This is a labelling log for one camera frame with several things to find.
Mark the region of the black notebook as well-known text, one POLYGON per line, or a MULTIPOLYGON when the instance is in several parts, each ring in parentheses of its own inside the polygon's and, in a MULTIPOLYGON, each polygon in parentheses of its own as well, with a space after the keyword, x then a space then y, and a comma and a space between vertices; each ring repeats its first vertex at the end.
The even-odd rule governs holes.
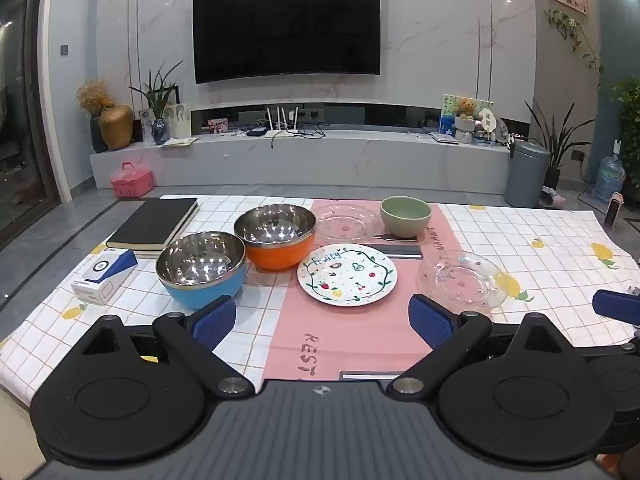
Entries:
POLYGON ((198 200, 149 198, 106 241, 108 248, 158 252, 198 210, 198 200))

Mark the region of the orange steel bowl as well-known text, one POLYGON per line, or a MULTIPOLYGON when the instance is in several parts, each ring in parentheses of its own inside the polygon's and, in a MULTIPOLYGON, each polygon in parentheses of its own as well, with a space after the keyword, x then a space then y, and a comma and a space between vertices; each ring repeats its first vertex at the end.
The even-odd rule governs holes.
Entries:
POLYGON ((297 266, 311 253, 317 217, 303 206, 271 204, 244 212, 233 229, 254 266, 281 271, 297 266))

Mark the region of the blue vase green plant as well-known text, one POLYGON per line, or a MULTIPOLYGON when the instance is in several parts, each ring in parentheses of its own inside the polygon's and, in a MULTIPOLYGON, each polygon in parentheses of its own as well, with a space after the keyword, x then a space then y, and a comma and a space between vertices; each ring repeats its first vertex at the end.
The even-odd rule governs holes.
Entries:
POLYGON ((177 88, 174 82, 169 82, 169 76, 183 63, 179 61, 166 72, 160 67, 155 74, 149 72, 148 81, 142 88, 130 86, 129 89, 145 97, 152 113, 152 138, 156 145, 163 145, 169 140, 169 126, 164 113, 171 93, 177 88))

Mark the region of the white tv console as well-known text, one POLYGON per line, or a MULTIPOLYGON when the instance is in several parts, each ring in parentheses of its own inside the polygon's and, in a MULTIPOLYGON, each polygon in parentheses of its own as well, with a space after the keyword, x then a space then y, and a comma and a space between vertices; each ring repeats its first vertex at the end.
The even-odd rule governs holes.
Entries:
POLYGON ((326 130, 321 138, 200 136, 189 146, 135 143, 90 158, 98 188, 130 162, 159 186, 336 185, 500 195, 510 154, 491 145, 442 144, 428 134, 326 130))

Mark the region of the white fruity painted plate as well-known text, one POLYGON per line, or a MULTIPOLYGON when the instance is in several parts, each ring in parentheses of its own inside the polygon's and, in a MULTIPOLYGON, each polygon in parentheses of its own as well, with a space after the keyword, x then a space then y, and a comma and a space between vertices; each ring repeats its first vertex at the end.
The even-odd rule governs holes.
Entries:
POLYGON ((390 258, 360 244, 332 244, 311 252, 297 267, 307 295, 331 307, 354 308, 388 296, 398 281, 390 258))

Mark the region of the blue water bottle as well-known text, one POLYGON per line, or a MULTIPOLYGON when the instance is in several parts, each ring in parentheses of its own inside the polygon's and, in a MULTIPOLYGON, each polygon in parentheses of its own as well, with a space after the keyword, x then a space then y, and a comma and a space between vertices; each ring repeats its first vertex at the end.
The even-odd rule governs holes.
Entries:
POLYGON ((605 157, 600 167, 593 188, 593 197, 601 202, 608 202, 614 193, 620 192, 626 179, 623 163, 617 154, 605 157))

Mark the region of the black wall television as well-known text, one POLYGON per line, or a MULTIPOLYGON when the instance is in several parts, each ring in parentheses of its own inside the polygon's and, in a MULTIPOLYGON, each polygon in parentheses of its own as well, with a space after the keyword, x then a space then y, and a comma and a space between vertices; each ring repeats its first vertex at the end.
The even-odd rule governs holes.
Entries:
POLYGON ((197 84, 381 71, 381 0, 193 0, 197 84))

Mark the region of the white wifi router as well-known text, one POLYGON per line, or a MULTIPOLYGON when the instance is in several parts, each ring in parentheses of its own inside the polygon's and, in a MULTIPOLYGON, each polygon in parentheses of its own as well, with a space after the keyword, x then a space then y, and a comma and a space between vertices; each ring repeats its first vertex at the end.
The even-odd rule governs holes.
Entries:
POLYGON ((298 107, 295 107, 292 110, 286 110, 281 106, 277 107, 274 112, 268 108, 268 129, 266 131, 266 137, 274 138, 275 136, 297 136, 298 111, 298 107))

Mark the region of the green ceramic bowl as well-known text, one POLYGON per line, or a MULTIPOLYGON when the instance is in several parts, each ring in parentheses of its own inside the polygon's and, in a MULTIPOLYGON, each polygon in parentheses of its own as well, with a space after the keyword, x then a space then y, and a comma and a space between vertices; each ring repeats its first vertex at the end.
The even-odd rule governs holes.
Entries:
POLYGON ((413 238, 426 230, 432 208, 418 198, 390 196, 382 200, 380 216, 387 232, 398 238, 413 238))

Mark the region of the pink plastic basket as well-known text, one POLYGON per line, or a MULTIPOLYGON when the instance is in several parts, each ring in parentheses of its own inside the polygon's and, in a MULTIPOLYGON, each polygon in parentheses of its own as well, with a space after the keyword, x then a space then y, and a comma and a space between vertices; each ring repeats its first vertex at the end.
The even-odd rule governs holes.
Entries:
POLYGON ((117 198, 140 198, 154 188, 151 169, 134 166, 132 162, 124 162, 122 168, 114 171, 110 182, 117 198))

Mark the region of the golden vase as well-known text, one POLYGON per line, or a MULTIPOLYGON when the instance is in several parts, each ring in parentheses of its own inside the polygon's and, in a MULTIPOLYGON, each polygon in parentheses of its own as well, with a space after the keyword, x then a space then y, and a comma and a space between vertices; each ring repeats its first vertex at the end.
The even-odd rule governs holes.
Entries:
POLYGON ((127 105, 107 106, 102 110, 99 127, 110 150, 126 148, 134 130, 134 113, 127 105))

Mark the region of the blue steel bowl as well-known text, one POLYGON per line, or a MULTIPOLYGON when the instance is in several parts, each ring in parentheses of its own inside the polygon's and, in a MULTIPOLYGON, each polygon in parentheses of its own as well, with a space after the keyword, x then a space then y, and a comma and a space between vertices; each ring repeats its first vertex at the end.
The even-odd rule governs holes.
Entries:
POLYGON ((246 249, 234 234, 194 233, 168 245, 155 271, 178 304, 200 310, 221 296, 235 297, 246 274, 246 249))

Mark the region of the grey trash bin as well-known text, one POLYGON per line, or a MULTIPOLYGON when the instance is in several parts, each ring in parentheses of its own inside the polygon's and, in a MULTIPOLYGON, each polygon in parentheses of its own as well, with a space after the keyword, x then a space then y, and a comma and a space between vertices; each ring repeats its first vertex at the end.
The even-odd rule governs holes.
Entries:
POLYGON ((506 179, 506 203, 516 208, 538 205, 550 153, 542 146, 517 140, 510 151, 510 166, 506 179))

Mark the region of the white blue small box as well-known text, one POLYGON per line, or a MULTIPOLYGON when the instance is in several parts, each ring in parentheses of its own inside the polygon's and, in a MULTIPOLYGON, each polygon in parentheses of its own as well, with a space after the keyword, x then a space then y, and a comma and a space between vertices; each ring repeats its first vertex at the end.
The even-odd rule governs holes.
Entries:
POLYGON ((132 250, 105 248, 70 287, 80 301, 106 306, 137 264, 132 250))

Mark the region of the clear glass plate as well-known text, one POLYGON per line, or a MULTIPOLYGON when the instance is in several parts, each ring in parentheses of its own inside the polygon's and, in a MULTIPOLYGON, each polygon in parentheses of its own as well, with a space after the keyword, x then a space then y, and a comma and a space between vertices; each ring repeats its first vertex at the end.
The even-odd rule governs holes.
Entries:
POLYGON ((335 203, 316 211, 318 234, 327 243, 359 243, 378 234, 378 217, 355 204, 335 203))
POLYGON ((488 313, 508 298, 506 274, 488 259, 463 250, 425 257, 419 280, 424 296, 454 313, 488 313))

